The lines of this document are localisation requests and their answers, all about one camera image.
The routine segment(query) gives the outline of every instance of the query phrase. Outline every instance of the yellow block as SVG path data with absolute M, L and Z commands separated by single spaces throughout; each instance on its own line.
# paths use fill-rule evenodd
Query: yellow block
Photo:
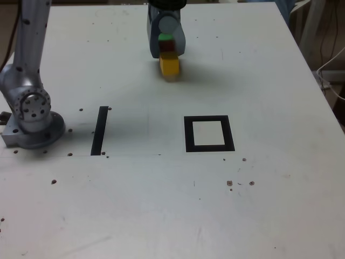
M 180 72 L 176 52 L 161 52 L 160 66 L 163 76 L 176 76 Z

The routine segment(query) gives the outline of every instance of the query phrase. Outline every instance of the green block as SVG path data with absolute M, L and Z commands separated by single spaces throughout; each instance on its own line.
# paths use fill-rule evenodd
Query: green block
M 174 40 L 174 37 L 171 34 L 163 34 L 163 33 L 161 33 L 158 36 L 158 40 Z

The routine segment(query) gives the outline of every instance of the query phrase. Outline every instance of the white cable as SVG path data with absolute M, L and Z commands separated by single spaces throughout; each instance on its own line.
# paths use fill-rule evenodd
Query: white cable
M 340 53 L 343 52 L 344 50 L 345 50 L 345 47 L 344 47 L 341 51 L 339 51 L 339 53 L 338 53 L 337 55 L 335 55 L 329 62 L 325 63 L 322 67 L 320 67 L 320 68 L 316 71 L 316 74 L 318 75 L 318 77 L 319 77 L 322 81 L 324 81 L 325 83 L 327 83 L 327 85 L 329 86 L 329 88 L 332 90 L 332 92 L 333 92 L 336 96 L 338 96 L 338 98 L 340 98 L 340 99 L 342 99 L 342 100 L 345 101 L 345 98 L 342 98 L 341 96 L 339 96 L 339 94 L 337 94 L 337 93 L 334 91 L 334 89 L 333 89 L 333 87 L 331 86 L 330 82 L 324 80 L 324 79 L 320 76 L 320 70 L 323 69 L 327 64 L 329 64 L 330 62 L 332 62 L 333 59 L 335 59 L 337 56 L 339 56 Z

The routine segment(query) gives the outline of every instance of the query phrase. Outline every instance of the cable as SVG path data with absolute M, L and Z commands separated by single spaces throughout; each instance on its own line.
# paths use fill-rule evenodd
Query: cable
M 337 55 L 335 55 L 331 60 L 329 60 L 329 61 L 328 61 L 327 63 L 325 63 L 324 65 L 322 65 L 322 66 L 316 71 L 316 74 L 318 75 L 318 77 L 319 77 L 321 80 L 323 80 L 325 83 L 327 83 L 327 85 L 329 86 L 329 88 L 332 90 L 332 92 L 333 92 L 336 96 L 338 96 L 338 98 L 340 98 L 340 99 L 342 99 L 342 100 L 345 101 L 345 98 L 342 98 L 341 96 L 339 96 L 339 95 L 334 91 L 334 89 L 332 88 L 330 82 L 324 80 L 324 79 L 322 78 L 322 76 L 320 76 L 320 71 L 321 71 L 326 65 L 328 65 L 330 62 L 332 62 L 333 59 L 335 59 L 337 56 L 339 56 L 339 55 L 341 54 L 341 52 L 343 52 L 344 50 L 345 50 L 345 47 L 343 47 L 342 50 L 339 51 L 339 53 L 338 53 Z
M 328 20 L 328 23 L 327 23 L 327 26 L 326 26 L 326 30 L 325 30 L 325 32 L 324 32 L 324 34 L 323 34 L 322 41 L 321 41 L 321 45 L 320 45 L 321 66 L 323 65 L 323 54 L 322 54 L 323 42 L 325 41 L 326 35 L 327 35 L 327 33 L 328 33 L 328 30 L 329 30 L 329 27 L 330 27 L 330 22 L 331 22 L 331 20 L 332 20 L 332 17 L 333 17 L 333 11 L 330 12 L 329 20 Z M 326 95 L 326 89 L 325 89 L 325 87 L 323 86 L 323 81 L 322 81 L 322 80 L 321 80 L 321 91 L 323 92 L 323 95 L 325 96 L 325 95 Z
M 19 21 L 19 16 L 20 16 L 21 10 L 22 10 L 22 1 L 20 0 L 20 1 L 18 1 L 16 20 L 15 20 L 15 24 L 13 25 L 13 29 L 12 29 L 11 36 L 10 36 L 10 42 L 9 42 L 9 45 L 7 46 L 7 52 L 6 52 L 4 61 L 3 61 L 2 65 L 1 65 L 1 67 L 0 67 L 0 73 L 3 70 L 3 68 L 5 67 L 5 65 L 6 65 L 7 61 L 9 60 L 9 57 L 10 57 L 12 43 L 13 43 L 13 39 L 15 37 L 16 28 L 17 28 L 17 24 L 18 24 L 18 21 Z

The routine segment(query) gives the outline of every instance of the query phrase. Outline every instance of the stain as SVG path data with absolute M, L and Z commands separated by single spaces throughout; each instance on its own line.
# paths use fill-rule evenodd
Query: stain
M 66 251 L 66 252 L 64 252 L 64 253 L 62 253 L 62 254 L 60 254 L 60 255 L 58 255 L 57 258 L 68 257 L 68 256 L 70 256 L 70 255 L 72 255 L 72 254 L 81 252 L 81 251 L 83 251 L 83 250 L 85 250 L 85 249 L 88 249 L 88 248 L 90 248 L 90 247 L 92 247 L 92 246 L 95 246 L 95 245 L 97 245 L 97 244 L 106 242 L 106 241 L 111 240 L 111 239 L 112 239 L 111 236 L 103 237 L 103 238 L 98 239 L 98 240 L 96 240 L 96 241 L 93 241 L 93 242 L 91 242 L 91 243 L 84 244 L 83 246 L 79 246 L 79 247 L 73 248 L 73 249 L 71 249 L 71 250 L 68 250 L 68 251 Z

